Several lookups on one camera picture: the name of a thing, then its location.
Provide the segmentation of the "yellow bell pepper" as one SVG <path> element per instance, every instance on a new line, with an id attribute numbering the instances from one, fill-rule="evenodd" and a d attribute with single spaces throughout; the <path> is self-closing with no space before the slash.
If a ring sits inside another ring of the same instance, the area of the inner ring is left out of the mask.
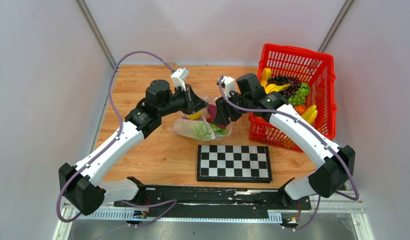
<path id="1" fill-rule="evenodd" d="M 187 116 L 187 118 L 192 121 L 201 120 L 202 117 L 203 117 L 203 114 L 200 111 Z"/>

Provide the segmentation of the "purple eggplant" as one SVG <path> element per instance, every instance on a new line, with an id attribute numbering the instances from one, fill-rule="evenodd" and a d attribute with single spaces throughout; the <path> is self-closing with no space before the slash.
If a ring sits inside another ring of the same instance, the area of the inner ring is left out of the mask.
<path id="1" fill-rule="evenodd" d="M 208 116 L 206 117 L 206 121 L 208 123 L 216 125 L 217 127 L 221 128 L 221 129 L 226 129 L 227 128 L 226 125 L 215 123 L 215 119 L 216 119 L 216 116 L 217 116 L 217 111 L 218 111 L 218 109 L 215 105 L 209 104 L 208 107 L 207 107 Z"/>

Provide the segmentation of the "clear zip top bag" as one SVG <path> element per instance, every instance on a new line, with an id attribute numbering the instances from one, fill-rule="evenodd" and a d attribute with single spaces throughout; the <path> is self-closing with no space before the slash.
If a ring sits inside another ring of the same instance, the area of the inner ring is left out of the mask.
<path id="1" fill-rule="evenodd" d="M 172 131 L 179 136 L 203 142 L 229 136 L 232 133 L 232 125 L 214 124 L 208 109 L 216 106 L 215 101 L 207 95 L 203 99 L 208 102 L 208 107 L 192 115 L 180 113 L 174 121 Z"/>

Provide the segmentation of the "green napa cabbage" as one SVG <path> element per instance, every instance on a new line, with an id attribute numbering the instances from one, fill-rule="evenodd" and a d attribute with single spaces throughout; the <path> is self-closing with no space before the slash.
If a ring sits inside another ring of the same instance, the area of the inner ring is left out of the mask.
<path id="1" fill-rule="evenodd" d="M 229 131 L 219 128 L 213 123 L 188 120 L 182 126 L 179 134 L 199 141 L 212 141 L 227 136 Z"/>

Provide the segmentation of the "green grapes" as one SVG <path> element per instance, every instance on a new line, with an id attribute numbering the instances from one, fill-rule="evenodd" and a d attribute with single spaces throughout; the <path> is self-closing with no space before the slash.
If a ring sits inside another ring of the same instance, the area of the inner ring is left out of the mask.
<path id="1" fill-rule="evenodd" d="M 306 95 L 297 91 L 288 99 L 288 102 L 292 106 L 304 106 L 306 104 Z"/>

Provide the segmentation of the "red plastic basket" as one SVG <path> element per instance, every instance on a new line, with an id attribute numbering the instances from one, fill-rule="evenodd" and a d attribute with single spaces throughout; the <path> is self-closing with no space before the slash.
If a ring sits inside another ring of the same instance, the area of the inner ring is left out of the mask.
<path id="1" fill-rule="evenodd" d="M 264 68 L 270 68 L 274 77 L 297 77 L 300 82 L 310 86 L 305 105 L 316 106 L 313 127 L 332 140 L 336 135 L 337 111 L 334 58 L 330 54 L 302 47 L 266 43 L 258 63 L 259 76 Z M 248 120 L 251 141 L 295 152 L 302 151 L 286 134 L 262 118 L 250 113 Z"/>

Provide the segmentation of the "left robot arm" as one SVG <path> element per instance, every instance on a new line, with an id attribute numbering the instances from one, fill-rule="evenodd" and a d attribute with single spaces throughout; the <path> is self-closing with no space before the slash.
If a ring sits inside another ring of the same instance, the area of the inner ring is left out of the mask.
<path id="1" fill-rule="evenodd" d="M 85 216 L 105 203 L 128 201 L 135 207 L 142 206 L 146 193 L 139 180 L 127 177 L 121 181 L 103 182 L 103 177 L 129 150 L 156 130 L 164 116 L 177 112 L 192 115 L 208 105 L 189 84 L 171 91 L 168 81 L 152 81 L 145 90 L 145 97 L 102 145 L 76 164 L 65 163 L 59 168 L 63 196 Z"/>

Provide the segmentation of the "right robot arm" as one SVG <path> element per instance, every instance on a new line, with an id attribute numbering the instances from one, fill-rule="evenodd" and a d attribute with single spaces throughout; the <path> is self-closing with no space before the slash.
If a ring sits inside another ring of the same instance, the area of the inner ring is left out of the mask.
<path id="1" fill-rule="evenodd" d="M 329 198 L 339 194 L 339 188 L 350 181 L 354 196 L 340 193 L 350 200 L 358 200 L 359 192 L 353 179 L 355 151 L 331 141 L 309 124 L 287 98 L 277 91 L 267 93 L 254 73 L 238 79 L 222 75 L 217 80 L 221 97 L 216 99 L 218 124 L 237 121 L 243 114 L 254 113 L 287 135 L 313 162 L 316 170 L 300 178 L 287 181 L 280 189 L 279 204 L 291 209 L 300 198 L 319 195 Z"/>

